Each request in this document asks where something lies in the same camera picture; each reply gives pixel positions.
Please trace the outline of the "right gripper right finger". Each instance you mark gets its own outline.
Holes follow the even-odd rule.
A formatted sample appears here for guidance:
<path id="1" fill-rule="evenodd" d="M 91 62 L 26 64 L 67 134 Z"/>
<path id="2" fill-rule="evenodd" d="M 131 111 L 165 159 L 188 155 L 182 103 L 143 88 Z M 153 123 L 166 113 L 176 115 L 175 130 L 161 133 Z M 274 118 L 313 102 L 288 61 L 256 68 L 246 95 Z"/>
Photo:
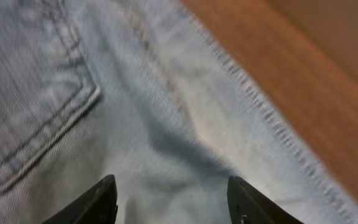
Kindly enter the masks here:
<path id="1" fill-rule="evenodd" d="M 232 224 L 302 224 L 241 177 L 229 177 L 227 204 Z"/>

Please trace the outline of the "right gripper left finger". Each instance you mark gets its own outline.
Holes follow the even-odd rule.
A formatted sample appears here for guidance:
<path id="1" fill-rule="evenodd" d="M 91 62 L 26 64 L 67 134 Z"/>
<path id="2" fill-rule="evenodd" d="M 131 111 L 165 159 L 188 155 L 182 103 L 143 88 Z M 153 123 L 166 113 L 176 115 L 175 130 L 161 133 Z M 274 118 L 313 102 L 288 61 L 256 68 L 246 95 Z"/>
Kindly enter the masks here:
<path id="1" fill-rule="evenodd" d="M 109 174 L 42 224 L 115 224 L 115 176 Z"/>

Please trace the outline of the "light blue denim shorts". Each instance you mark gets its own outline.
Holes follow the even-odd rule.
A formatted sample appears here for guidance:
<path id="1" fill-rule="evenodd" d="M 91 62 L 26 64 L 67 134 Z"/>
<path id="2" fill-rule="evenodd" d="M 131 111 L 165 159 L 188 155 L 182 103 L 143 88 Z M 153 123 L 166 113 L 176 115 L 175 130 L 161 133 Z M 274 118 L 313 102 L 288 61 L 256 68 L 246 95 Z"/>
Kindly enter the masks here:
<path id="1" fill-rule="evenodd" d="M 178 1 L 0 1 L 0 223 L 41 223 L 108 174 L 118 223 L 229 223 L 232 175 L 302 222 L 358 223 Z"/>

